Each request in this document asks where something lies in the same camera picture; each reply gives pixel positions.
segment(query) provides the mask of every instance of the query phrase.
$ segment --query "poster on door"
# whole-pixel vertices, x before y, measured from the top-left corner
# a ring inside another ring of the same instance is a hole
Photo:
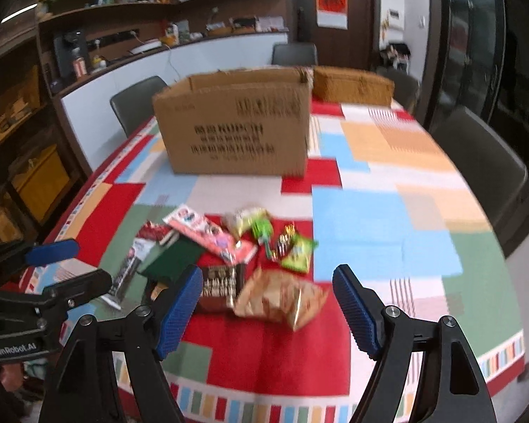
[[[347,0],[315,0],[317,26],[347,30]]]

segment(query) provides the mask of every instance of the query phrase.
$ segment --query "metal screw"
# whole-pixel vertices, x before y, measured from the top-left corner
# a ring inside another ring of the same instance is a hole
[[[391,316],[392,318],[398,318],[398,316],[400,316],[400,309],[398,307],[394,307],[393,305],[388,305],[388,307],[386,307],[386,314],[388,316]]]
[[[47,320],[45,318],[39,318],[37,320],[37,328],[44,330],[47,327]]]
[[[147,316],[149,313],[151,313],[151,309],[147,305],[140,305],[135,309],[135,314],[137,316]]]
[[[456,326],[456,320],[452,316],[444,316],[443,322],[449,327]]]
[[[94,320],[94,317],[92,315],[83,315],[83,316],[80,317],[78,322],[82,326],[88,326],[89,324],[92,323],[93,320]]]

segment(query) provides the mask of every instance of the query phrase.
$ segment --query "chair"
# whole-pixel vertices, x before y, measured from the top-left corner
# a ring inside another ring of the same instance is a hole
[[[455,108],[432,137],[456,165],[494,226],[527,179],[519,156],[483,120]]]
[[[394,82],[394,100],[403,106],[409,114],[413,114],[419,98],[419,81],[401,70],[383,66],[376,69],[376,74]]]
[[[281,66],[317,65],[314,43],[276,43],[272,48],[272,64]]]
[[[165,87],[166,83],[159,76],[151,76],[118,92],[110,99],[111,108],[122,124],[126,136],[130,136],[154,114],[153,95]]]

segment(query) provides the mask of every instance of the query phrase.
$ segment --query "open cardboard box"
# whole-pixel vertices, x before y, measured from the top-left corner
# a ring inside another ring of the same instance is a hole
[[[274,67],[193,75],[153,106],[175,173],[303,176],[310,100],[305,70]]]

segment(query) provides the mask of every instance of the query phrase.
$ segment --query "colorful tablecloth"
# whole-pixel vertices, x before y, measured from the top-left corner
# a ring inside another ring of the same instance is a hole
[[[277,226],[293,221],[319,241],[308,278],[329,287],[347,263],[386,304],[416,318],[459,321],[492,394],[523,369],[519,309],[490,224],[454,165],[399,107],[312,104],[303,179],[175,175],[155,119],[114,154],[80,194],[55,238],[80,243],[77,259],[37,268],[26,291],[100,267],[114,275],[146,220],[186,203],[210,217],[260,204]],[[143,267],[161,250],[156,249]],[[217,263],[210,255],[200,264]],[[260,253],[257,262],[265,264]],[[63,341],[85,313],[119,318],[140,303],[136,275],[117,312],[94,301],[70,313]],[[116,355],[120,387],[131,393]],[[396,421],[413,403],[421,354],[412,355]],[[350,337],[331,294],[296,333],[280,324],[195,315],[162,363],[187,418],[227,423],[347,423],[373,362]]]

